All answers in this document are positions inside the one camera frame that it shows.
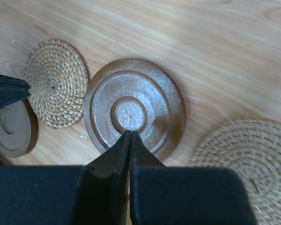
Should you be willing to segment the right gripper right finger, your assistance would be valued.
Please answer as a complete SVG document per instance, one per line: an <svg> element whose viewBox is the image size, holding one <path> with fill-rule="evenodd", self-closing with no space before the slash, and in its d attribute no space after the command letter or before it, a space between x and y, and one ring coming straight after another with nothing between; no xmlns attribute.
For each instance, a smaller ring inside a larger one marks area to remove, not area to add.
<svg viewBox="0 0 281 225"><path fill-rule="evenodd" d="M130 216L135 225L253 225L240 177L225 167L167 167L132 132Z"/></svg>

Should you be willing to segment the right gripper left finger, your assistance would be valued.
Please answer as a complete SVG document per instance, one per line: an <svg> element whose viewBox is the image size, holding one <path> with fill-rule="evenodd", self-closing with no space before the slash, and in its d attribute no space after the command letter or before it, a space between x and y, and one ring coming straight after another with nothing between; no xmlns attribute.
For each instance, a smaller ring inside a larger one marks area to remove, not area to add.
<svg viewBox="0 0 281 225"><path fill-rule="evenodd" d="M77 199L79 225L124 225L128 202L131 132L86 165Z"/></svg>

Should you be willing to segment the woven rattan coaster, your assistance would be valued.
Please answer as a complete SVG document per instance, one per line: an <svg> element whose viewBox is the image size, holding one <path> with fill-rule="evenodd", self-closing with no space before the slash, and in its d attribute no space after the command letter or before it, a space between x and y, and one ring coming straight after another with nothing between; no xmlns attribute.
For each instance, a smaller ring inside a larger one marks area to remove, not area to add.
<svg viewBox="0 0 281 225"><path fill-rule="evenodd" d="M191 166L227 167L241 177L260 225L281 225L281 123L224 123L193 150Z"/></svg>
<svg viewBox="0 0 281 225"><path fill-rule="evenodd" d="M89 73L69 43L59 39L39 43L29 54L24 80L30 85L33 112L48 127L67 128L83 116Z"/></svg>

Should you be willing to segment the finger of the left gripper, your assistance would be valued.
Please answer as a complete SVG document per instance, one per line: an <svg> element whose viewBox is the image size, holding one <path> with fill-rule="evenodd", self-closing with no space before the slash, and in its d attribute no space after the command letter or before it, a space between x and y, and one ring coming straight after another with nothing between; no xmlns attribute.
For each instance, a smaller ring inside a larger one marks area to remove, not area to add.
<svg viewBox="0 0 281 225"><path fill-rule="evenodd" d="M18 78L0 75L0 109L30 96L30 85Z"/></svg>

